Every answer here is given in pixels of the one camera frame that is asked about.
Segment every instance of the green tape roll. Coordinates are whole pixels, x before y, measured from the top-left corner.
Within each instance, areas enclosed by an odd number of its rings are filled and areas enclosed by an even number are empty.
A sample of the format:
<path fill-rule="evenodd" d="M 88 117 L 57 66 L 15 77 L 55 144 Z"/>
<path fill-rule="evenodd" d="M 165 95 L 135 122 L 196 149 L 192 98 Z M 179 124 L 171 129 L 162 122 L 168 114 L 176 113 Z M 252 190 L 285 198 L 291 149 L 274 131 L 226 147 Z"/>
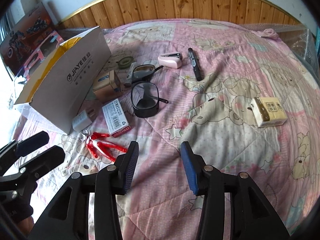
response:
<path fill-rule="evenodd" d="M 128 68 L 131 66 L 131 63 L 134 61 L 133 57 L 124 57 L 118 61 L 118 66 L 120 69 Z"/>

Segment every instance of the open cardboard box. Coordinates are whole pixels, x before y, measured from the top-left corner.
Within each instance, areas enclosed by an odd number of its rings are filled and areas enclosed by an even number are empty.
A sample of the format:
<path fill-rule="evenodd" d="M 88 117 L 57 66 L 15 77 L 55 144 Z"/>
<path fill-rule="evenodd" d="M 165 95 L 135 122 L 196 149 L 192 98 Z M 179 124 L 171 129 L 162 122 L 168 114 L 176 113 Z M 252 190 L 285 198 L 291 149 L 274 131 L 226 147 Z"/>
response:
<path fill-rule="evenodd" d="M 15 109 L 45 130 L 68 134 L 72 119 L 110 56 L 99 27 L 65 41 L 32 74 Z"/>

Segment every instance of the wood paneling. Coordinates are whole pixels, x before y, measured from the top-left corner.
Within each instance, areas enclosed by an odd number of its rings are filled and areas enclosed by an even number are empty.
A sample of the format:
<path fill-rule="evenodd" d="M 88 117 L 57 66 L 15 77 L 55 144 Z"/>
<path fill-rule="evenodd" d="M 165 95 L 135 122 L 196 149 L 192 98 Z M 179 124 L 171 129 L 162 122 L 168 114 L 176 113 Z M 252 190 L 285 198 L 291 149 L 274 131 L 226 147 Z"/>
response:
<path fill-rule="evenodd" d="M 118 0 L 125 24 L 140 21 L 136 0 Z"/>
<path fill-rule="evenodd" d="M 247 0 L 230 0 L 230 22 L 244 24 Z"/>
<path fill-rule="evenodd" d="M 171 18 L 300 24 L 265 0 L 104 0 L 60 23 L 59 28 L 115 28 L 141 20 Z"/>
<path fill-rule="evenodd" d="M 284 13 L 280 12 L 277 8 L 273 11 L 272 23 L 280 23 L 283 24 L 284 21 Z"/>
<path fill-rule="evenodd" d="M 154 0 L 136 0 L 141 20 L 153 20 L 157 18 Z"/>
<path fill-rule="evenodd" d="M 174 5 L 173 0 L 154 0 L 158 19 L 173 19 Z"/>
<path fill-rule="evenodd" d="M 193 18 L 192 0 L 173 0 L 176 18 Z"/>
<path fill-rule="evenodd" d="M 260 19 L 260 0 L 247 0 L 247 10 L 245 14 L 245 23 L 258 23 Z"/>
<path fill-rule="evenodd" d="M 70 19 L 71 19 L 71 22 L 73 23 L 73 25 L 75 27 L 78 27 L 78 28 L 83 28 L 84 27 L 84 23 L 83 23 L 83 21 L 81 19 L 80 14 L 73 15 Z"/>
<path fill-rule="evenodd" d="M 60 23 L 58 26 L 59 29 L 68 29 L 68 28 L 74 28 L 74 27 L 75 26 L 74 26 L 73 22 L 71 21 L 71 18 L 65 20 L 63 23 Z"/>
<path fill-rule="evenodd" d="M 81 19 L 84 23 L 85 27 L 93 27 L 93 26 L 97 26 L 96 21 L 94 20 L 92 11 L 90 8 L 87 8 L 83 11 L 81 11 L 80 13 Z"/>
<path fill-rule="evenodd" d="M 294 20 L 290 16 L 284 15 L 283 24 L 293 25 L 293 22 Z"/>
<path fill-rule="evenodd" d="M 102 3 L 106 10 L 111 27 L 115 28 L 124 25 L 118 0 L 104 0 Z"/>
<path fill-rule="evenodd" d="M 260 11 L 260 23 L 271 23 L 274 9 L 275 8 L 273 6 L 262 2 Z"/>
<path fill-rule="evenodd" d="M 193 17 L 211 20 L 212 0 L 192 0 Z"/>
<path fill-rule="evenodd" d="M 106 29 L 111 28 L 106 10 L 104 9 L 102 2 L 92 5 L 90 9 L 98 26 Z"/>
<path fill-rule="evenodd" d="M 212 18 L 217 21 L 229 21 L 230 0 L 212 0 Z"/>

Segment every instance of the safety goggles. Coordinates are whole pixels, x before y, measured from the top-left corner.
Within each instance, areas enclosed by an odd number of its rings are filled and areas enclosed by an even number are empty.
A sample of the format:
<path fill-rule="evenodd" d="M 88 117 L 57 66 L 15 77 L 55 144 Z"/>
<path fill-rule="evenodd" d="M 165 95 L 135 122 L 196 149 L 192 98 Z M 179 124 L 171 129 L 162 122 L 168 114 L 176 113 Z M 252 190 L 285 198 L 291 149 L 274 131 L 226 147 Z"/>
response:
<path fill-rule="evenodd" d="M 137 117 L 147 118 L 158 113 L 159 102 L 169 103 L 168 100 L 159 97 L 157 86 L 150 82 L 153 74 L 162 69 L 154 65 L 141 65 L 132 72 L 131 103 L 133 112 Z"/>

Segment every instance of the floral bedspread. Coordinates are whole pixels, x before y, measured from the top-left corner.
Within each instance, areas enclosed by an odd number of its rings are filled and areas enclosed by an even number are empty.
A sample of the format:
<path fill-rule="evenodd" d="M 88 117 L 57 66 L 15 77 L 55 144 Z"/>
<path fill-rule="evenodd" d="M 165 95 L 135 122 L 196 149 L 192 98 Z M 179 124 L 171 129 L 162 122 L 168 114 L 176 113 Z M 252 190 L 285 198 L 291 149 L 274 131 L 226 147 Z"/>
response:
<path fill-rule="evenodd" d="M 194 153 L 222 172 L 249 173 L 288 230 L 299 225 L 320 191 L 320 152 L 316 150 L 320 149 L 320 89 L 280 39 L 261 38 L 230 23 L 186 19 L 133 23 L 114 29 L 105 38 L 112 56 L 102 71 L 115 69 L 122 81 L 128 70 L 119 70 L 117 61 L 123 57 L 157 66 L 159 54 L 183 54 L 181 68 L 163 68 L 153 76 L 160 97 L 169 100 L 169 104 L 160 103 L 157 115 L 136 117 L 130 89 L 124 89 L 119 98 L 133 129 L 112 140 L 123 146 L 136 140 L 140 146 L 132 188 L 117 197 L 124 239 L 195 239 L 203 198 L 189 190 L 179 156 L 183 141 L 189 141 Z M 200 82 L 194 78 L 189 47 L 197 54 L 204 75 Z M 259 96 L 280 99 L 288 116 L 284 125 L 256 126 L 249 103 Z M 108 132 L 101 103 L 92 92 L 81 109 L 88 106 L 99 111 L 89 131 Z M 38 131 L 24 120 L 15 136 L 22 139 Z M 43 206 L 72 172 L 89 174 L 110 163 L 104 157 L 94 159 L 75 131 L 49 135 L 47 148 L 63 147 L 66 159 L 38 181 L 33 199 Z M 91 239 L 93 199 L 94 195 L 90 198 Z M 225 239 L 230 230 L 228 202 L 226 195 Z"/>

